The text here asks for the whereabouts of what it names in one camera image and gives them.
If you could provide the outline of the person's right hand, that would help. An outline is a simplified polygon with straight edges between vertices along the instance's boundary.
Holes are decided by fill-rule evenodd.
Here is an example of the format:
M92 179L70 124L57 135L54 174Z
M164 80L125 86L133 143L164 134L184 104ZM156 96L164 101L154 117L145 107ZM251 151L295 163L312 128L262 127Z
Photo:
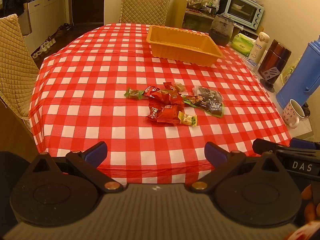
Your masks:
M319 204L313 203L312 185L307 186L302 194L303 200L308 200L304 209L305 224L296 231L289 233L285 239L312 240L319 239Z

